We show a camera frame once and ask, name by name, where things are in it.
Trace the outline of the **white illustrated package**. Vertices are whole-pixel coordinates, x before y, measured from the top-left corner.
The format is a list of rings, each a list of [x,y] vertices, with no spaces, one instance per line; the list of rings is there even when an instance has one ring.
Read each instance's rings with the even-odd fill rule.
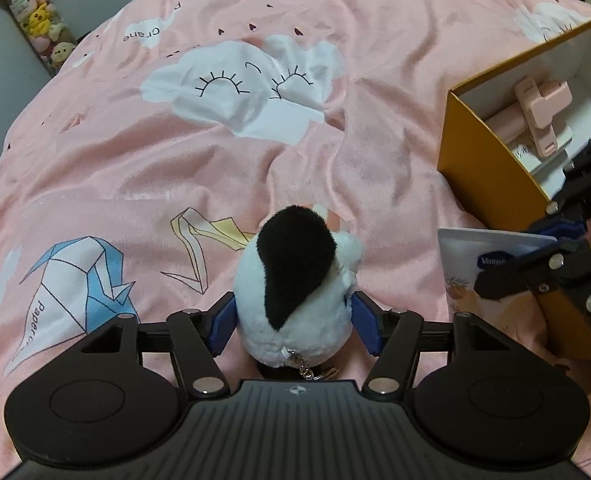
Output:
[[[547,336],[545,318],[518,263],[556,240],[465,228],[442,228],[437,239],[449,310],[478,315],[527,348],[541,350]]]

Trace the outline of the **white cat plush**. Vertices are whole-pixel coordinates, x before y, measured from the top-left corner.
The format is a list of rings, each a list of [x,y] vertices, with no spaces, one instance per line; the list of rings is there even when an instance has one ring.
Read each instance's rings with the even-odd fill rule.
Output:
[[[311,208],[273,214],[238,263],[233,292],[241,344],[266,379],[321,382],[352,332],[364,244]]]

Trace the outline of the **pink phone holder stick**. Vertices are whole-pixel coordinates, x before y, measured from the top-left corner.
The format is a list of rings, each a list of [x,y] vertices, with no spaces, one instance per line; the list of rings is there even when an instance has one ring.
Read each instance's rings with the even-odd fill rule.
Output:
[[[553,156],[560,148],[553,121],[572,104],[569,84],[557,80],[537,84],[527,76],[516,83],[515,96],[516,102],[487,118],[486,125],[506,145],[526,133],[540,159]]]

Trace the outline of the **orange cardboard box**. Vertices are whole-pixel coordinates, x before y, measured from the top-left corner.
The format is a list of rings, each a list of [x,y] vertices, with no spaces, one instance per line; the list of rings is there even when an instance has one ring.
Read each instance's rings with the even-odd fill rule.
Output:
[[[591,21],[448,93],[437,169],[491,229],[544,217],[591,140]]]

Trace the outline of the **pink cloud bedspread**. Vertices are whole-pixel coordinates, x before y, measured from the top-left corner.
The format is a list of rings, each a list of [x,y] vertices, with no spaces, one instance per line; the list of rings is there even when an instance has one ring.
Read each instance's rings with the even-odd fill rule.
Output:
[[[591,20],[579,0],[133,0],[0,158],[0,478],[11,390],[113,312],[205,309],[291,204],[358,236],[358,283],[444,321],[448,91]]]

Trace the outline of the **hanging plush toy organizer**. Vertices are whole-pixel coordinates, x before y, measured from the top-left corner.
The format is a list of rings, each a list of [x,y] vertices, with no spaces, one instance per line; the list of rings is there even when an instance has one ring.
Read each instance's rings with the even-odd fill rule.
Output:
[[[55,75],[76,45],[68,24],[53,0],[0,0],[46,70]]]

